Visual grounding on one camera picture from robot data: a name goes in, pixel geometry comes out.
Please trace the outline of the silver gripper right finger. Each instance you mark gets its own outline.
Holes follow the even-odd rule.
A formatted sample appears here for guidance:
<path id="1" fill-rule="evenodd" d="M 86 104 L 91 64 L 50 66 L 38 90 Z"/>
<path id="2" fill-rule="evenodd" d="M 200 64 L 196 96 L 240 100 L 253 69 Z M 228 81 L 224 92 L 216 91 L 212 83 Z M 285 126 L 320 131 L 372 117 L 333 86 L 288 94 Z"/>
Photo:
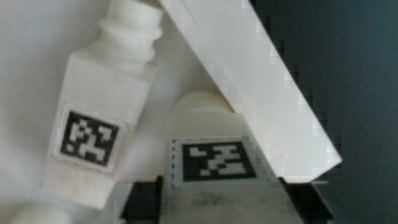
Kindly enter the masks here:
<path id="1" fill-rule="evenodd" d="M 335 216 L 311 183 L 280 179 L 304 224 L 327 224 Z"/>

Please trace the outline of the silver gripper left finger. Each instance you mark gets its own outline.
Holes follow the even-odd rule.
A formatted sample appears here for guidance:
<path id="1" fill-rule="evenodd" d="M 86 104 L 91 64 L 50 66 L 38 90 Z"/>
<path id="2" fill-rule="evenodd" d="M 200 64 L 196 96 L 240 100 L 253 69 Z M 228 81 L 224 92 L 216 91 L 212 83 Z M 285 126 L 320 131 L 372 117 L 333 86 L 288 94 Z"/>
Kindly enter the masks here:
<path id="1" fill-rule="evenodd" d="M 155 181 L 134 183 L 121 219 L 127 224 L 160 224 L 160 202 L 162 202 L 164 177 Z"/>

